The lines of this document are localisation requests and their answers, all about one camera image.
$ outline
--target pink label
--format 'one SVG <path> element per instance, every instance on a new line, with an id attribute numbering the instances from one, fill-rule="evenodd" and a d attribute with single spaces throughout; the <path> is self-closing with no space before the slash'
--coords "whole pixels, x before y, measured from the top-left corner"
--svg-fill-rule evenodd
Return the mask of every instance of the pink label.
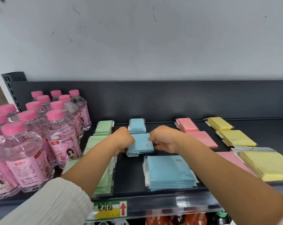
<path id="1" fill-rule="evenodd" d="M 85 106 L 83 109 L 80 109 L 80 114 L 81 114 L 81 120 L 82 120 L 83 126 L 85 127 L 85 126 L 91 125 L 87 106 Z"/>
<path id="2" fill-rule="evenodd" d="M 80 114 L 80 113 L 78 113 L 78 114 L 75 116 L 75 127 L 76 127 L 76 133 L 77 133 L 77 135 L 78 135 L 78 136 L 81 136 L 83 127 L 82 127 L 81 114 Z"/>
<path id="3" fill-rule="evenodd" d="M 49 162 L 51 163 L 51 162 L 55 161 L 56 160 L 55 154 L 52 150 L 52 147 L 49 144 L 49 141 L 46 138 L 43 139 L 43 148 L 44 148 L 44 150 L 47 154 Z"/>
<path id="4" fill-rule="evenodd" d="M 79 158 L 82 155 L 75 136 L 59 141 L 51 141 L 51 144 L 60 165 L 65 164 L 67 160 Z"/>
<path id="5" fill-rule="evenodd" d="M 11 171 L 9 170 L 5 162 L 0 162 L 0 194 L 9 192 L 16 186 L 17 183 Z"/>
<path id="6" fill-rule="evenodd" d="M 7 161 L 6 164 L 22 188 L 43 183 L 52 172 L 44 149 L 34 156 L 17 161 Z"/>

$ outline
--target person's right hand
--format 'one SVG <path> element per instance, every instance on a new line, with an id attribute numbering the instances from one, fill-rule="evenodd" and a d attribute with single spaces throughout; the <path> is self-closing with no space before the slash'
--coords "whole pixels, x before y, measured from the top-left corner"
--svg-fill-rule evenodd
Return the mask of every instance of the person's right hand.
<path id="1" fill-rule="evenodd" d="M 156 150 L 177 153 L 177 140 L 182 132 L 165 125 L 159 126 L 150 132 L 149 141 L 152 141 Z"/>

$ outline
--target sticky note stack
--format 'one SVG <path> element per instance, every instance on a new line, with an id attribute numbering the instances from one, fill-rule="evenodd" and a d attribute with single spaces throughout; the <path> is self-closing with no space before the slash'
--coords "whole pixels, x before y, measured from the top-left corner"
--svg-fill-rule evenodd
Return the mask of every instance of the sticky note stack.
<path id="1" fill-rule="evenodd" d="M 253 172 L 237 157 L 237 155 L 233 151 L 217 152 L 217 154 L 230 161 L 231 163 L 235 164 L 236 166 L 239 166 L 245 171 L 248 171 L 249 173 L 253 174 Z"/>
<path id="2" fill-rule="evenodd" d="M 207 119 L 207 123 L 215 130 L 230 130 L 233 128 L 227 121 L 221 117 L 211 117 Z"/>
<path id="3" fill-rule="evenodd" d="M 188 135 L 193 136 L 197 140 L 201 141 L 209 148 L 217 148 L 218 145 L 214 142 L 214 140 L 208 135 L 205 131 L 197 131 L 197 132 L 186 132 Z"/>
<path id="4" fill-rule="evenodd" d="M 135 139 L 135 143 L 130 145 L 126 151 L 128 157 L 138 156 L 139 154 L 154 152 L 152 141 L 149 141 L 149 133 L 132 134 Z"/>
<path id="5" fill-rule="evenodd" d="M 241 145 L 255 147 L 257 144 L 240 130 L 220 130 L 217 134 L 227 146 Z"/>
<path id="6" fill-rule="evenodd" d="M 145 133 L 146 125 L 143 118 L 132 118 L 129 120 L 129 133 Z"/>
<path id="7" fill-rule="evenodd" d="M 74 159 L 67 161 L 62 174 L 67 172 L 72 166 L 74 166 L 80 159 Z M 97 188 L 94 191 L 93 197 L 110 196 L 113 191 L 113 170 L 115 169 L 115 164 L 117 160 L 112 158 L 107 166 Z"/>
<path id="8" fill-rule="evenodd" d="M 283 155 L 274 151 L 242 151 L 239 155 L 263 181 L 283 181 Z"/>
<path id="9" fill-rule="evenodd" d="M 150 190 L 192 188 L 197 178 L 179 155 L 146 156 L 143 163 L 145 185 Z"/>
<path id="10" fill-rule="evenodd" d="M 196 125 L 192 122 L 190 118 L 178 118 L 176 119 L 175 125 L 182 132 L 195 132 L 199 131 Z"/>
<path id="11" fill-rule="evenodd" d="M 85 155 L 87 152 L 89 152 L 89 150 L 91 148 L 93 148 L 94 146 L 96 146 L 100 141 L 102 141 L 103 139 L 105 139 L 107 136 L 90 136 L 88 138 L 87 144 L 85 146 L 83 155 Z"/>
<path id="12" fill-rule="evenodd" d="M 112 132 L 114 121 L 99 121 L 97 128 L 95 129 L 94 136 L 108 136 Z"/>

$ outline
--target shelf surface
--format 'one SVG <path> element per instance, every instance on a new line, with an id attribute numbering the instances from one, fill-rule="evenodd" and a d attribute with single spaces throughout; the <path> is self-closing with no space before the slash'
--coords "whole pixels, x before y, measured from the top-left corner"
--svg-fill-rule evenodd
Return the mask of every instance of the shelf surface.
<path id="1" fill-rule="evenodd" d="M 259 147 L 271 147 L 283 155 L 283 119 L 267 120 L 236 120 L 228 121 L 235 129 L 241 130 L 248 137 L 258 143 Z M 195 121 L 200 131 L 206 131 L 218 144 L 215 151 L 229 151 L 227 147 L 216 135 L 214 129 L 209 127 L 204 121 Z M 160 125 L 176 128 L 174 123 L 146 123 L 147 132 L 152 131 Z M 114 130 L 128 124 L 115 124 Z M 84 133 L 80 147 L 83 150 L 88 137 L 92 135 L 95 126 L 92 126 Z M 168 155 L 166 152 L 155 151 L 151 155 Z M 103 198 L 93 198 L 93 201 L 104 200 L 127 200 L 127 214 L 129 218 L 139 218 L 154 215 L 173 215 L 192 212 L 209 212 L 221 210 L 222 207 L 212 196 L 209 190 L 200 182 L 192 189 L 180 190 L 160 190 L 151 192 L 146 190 L 142 169 L 143 156 L 127 157 L 124 153 L 118 155 L 115 170 L 113 196 Z M 61 173 L 56 169 L 56 176 Z M 269 183 L 275 189 L 283 193 L 283 182 Z M 20 193 L 13 197 L 0 200 L 0 206 L 19 205 L 33 193 Z"/>

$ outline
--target forearm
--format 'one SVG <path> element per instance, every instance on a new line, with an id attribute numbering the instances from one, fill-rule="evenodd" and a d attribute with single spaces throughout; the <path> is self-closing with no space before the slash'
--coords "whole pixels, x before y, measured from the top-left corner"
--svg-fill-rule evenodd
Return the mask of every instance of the forearm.
<path id="1" fill-rule="evenodd" d="M 111 158 L 117 151 L 115 136 L 110 135 L 87 152 L 62 178 L 80 186 L 92 196 Z"/>
<path id="2" fill-rule="evenodd" d="M 283 194 L 180 133 L 181 155 L 237 224 L 275 225 L 283 218 Z"/>

